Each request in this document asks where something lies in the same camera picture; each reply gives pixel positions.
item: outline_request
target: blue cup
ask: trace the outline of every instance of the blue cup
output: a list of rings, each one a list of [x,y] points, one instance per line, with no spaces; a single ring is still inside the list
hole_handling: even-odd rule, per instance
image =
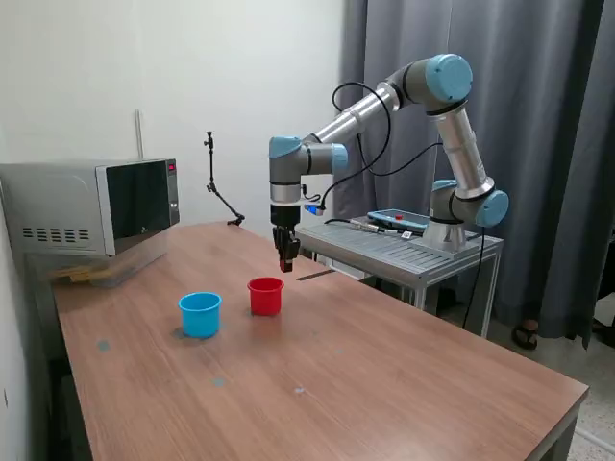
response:
[[[184,334],[192,338],[211,338],[220,329],[222,297],[215,293],[190,293],[180,299]]]

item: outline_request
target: power cord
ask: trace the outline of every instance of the power cord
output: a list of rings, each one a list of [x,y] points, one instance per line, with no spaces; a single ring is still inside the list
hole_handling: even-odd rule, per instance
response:
[[[314,194],[311,197],[308,197],[306,194],[308,194],[308,186],[306,184],[301,184],[301,192],[304,196],[304,199],[307,200],[308,202],[319,202],[320,201],[320,194]]]
[[[480,255],[479,255],[479,266],[477,268],[477,274],[474,277],[474,284],[472,285],[472,293],[470,293],[470,301],[468,302],[468,308],[465,311],[465,316],[463,317],[463,325],[461,326],[465,329],[465,324],[468,322],[468,315],[470,314],[470,307],[472,307],[472,301],[474,300],[474,293],[477,291],[477,284],[479,283],[479,275],[480,275],[480,266],[482,264],[482,253],[484,252],[484,228],[482,228],[482,232],[480,235]]]
[[[346,223],[346,224],[350,224],[350,220],[349,219],[342,219],[342,218],[332,218],[332,219],[328,219],[327,221],[325,221],[325,224],[330,224],[330,223]]]
[[[380,101],[380,103],[382,104],[382,108],[384,109],[384,113],[386,114],[386,123],[387,123],[387,128],[386,128],[386,138],[384,140],[384,144],[382,145],[381,151],[380,153],[376,156],[376,158],[374,158],[371,162],[369,162],[368,164],[366,164],[364,167],[362,167],[360,170],[358,170],[357,172],[353,173],[350,176],[347,176],[346,178],[342,178],[341,180],[338,180],[336,182],[334,182],[333,184],[331,184],[329,186],[329,188],[325,191],[325,193],[323,194],[323,198],[320,202],[320,205],[318,206],[320,209],[326,209],[325,208],[325,202],[327,201],[327,196],[329,195],[329,193],[332,191],[332,189],[340,184],[342,184],[343,182],[350,180],[352,178],[355,178],[356,176],[360,175],[362,172],[364,172],[365,170],[369,169],[374,163],[376,163],[384,154],[384,152],[386,151],[386,148],[388,147],[388,143],[391,139],[391,112],[389,111],[388,107],[386,106],[386,104],[384,103],[384,101],[382,100],[382,98],[379,96],[379,94],[372,88],[370,88],[368,85],[363,84],[361,82],[347,82],[345,84],[342,85],[338,85],[335,90],[332,93],[332,101],[333,101],[333,105],[338,108],[338,105],[335,103],[335,95],[337,94],[337,92],[342,89],[345,88],[346,86],[360,86],[363,89],[366,89],[367,91],[371,92],[374,96],[376,96],[376,98],[378,98],[378,100]]]
[[[400,167],[398,167],[398,168],[396,168],[396,169],[394,169],[392,171],[386,172],[386,173],[377,173],[377,172],[375,172],[374,170],[372,170],[371,167],[382,157],[382,155],[386,151],[386,148],[388,147],[388,144],[389,144],[389,141],[390,141],[390,138],[391,138],[391,127],[392,127],[392,125],[391,125],[391,112],[389,111],[388,107],[386,106],[386,104],[384,103],[382,98],[379,96],[379,94],[374,89],[372,89],[368,85],[363,84],[361,82],[347,82],[347,83],[339,85],[339,86],[337,86],[335,88],[335,90],[332,93],[331,100],[332,100],[333,106],[337,110],[341,111],[341,107],[335,102],[335,95],[337,94],[337,92],[340,89],[342,89],[342,88],[344,88],[346,86],[350,86],[350,85],[360,86],[361,88],[371,92],[374,96],[376,96],[376,98],[378,98],[378,100],[382,104],[382,108],[384,109],[384,113],[386,114],[386,121],[387,121],[386,138],[384,140],[384,144],[382,145],[382,148],[381,148],[381,151],[379,152],[379,154],[371,162],[368,163],[367,160],[365,159],[365,155],[363,154],[363,145],[361,143],[360,134],[357,134],[358,151],[360,152],[361,160],[363,162],[362,164],[364,166],[361,169],[359,169],[357,172],[355,172],[354,174],[352,174],[350,176],[347,176],[346,178],[342,178],[341,180],[338,180],[338,181],[334,182],[333,184],[331,184],[329,186],[329,188],[323,194],[323,197],[322,197],[322,200],[320,202],[320,205],[318,206],[320,209],[323,209],[323,210],[326,209],[325,202],[327,200],[327,196],[329,195],[329,193],[332,191],[332,189],[334,187],[336,187],[337,185],[341,184],[342,182],[345,182],[345,181],[347,181],[347,180],[349,180],[351,178],[354,178],[354,177],[360,175],[361,173],[363,173],[364,171],[369,171],[372,175],[378,176],[378,177],[385,177],[385,176],[394,175],[394,174],[399,173],[400,171],[402,171],[404,168],[408,167],[410,164],[412,164],[415,160],[417,160],[420,156],[422,156],[425,152],[427,152],[432,147],[441,146],[442,145],[441,142],[434,142],[434,143],[430,144],[428,147],[426,147],[425,149],[423,149],[421,152],[419,152],[416,156],[411,158],[409,161],[404,163],[402,166],[400,166]]]

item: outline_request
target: robotic arm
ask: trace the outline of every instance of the robotic arm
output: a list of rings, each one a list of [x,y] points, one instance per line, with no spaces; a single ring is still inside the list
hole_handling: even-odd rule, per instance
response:
[[[401,68],[369,94],[337,115],[316,133],[272,137],[269,142],[271,223],[283,272],[292,271],[299,253],[295,238],[301,208],[301,177],[334,173],[348,162],[340,144],[362,133],[386,105],[389,112],[422,104],[435,123],[453,169],[454,180],[437,181],[430,202],[430,224],[423,236],[435,249],[459,249],[465,244],[460,224],[492,227],[504,219],[508,196],[495,188],[482,165],[476,136],[465,111],[472,87],[472,69],[458,55],[437,55]]]

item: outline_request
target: red cup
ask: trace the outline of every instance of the red cup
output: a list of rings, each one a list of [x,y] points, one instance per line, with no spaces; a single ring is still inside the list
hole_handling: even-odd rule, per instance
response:
[[[284,282],[273,277],[250,280],[250,309],[252,315],[278,315],[282,308]]]

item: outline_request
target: microwave oven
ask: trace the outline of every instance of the microwave oven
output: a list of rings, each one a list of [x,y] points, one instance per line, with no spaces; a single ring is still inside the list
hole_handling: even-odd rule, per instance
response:
[[[25,253],[119,255],[180,221],[173,158],[3,164],[0,185]]]

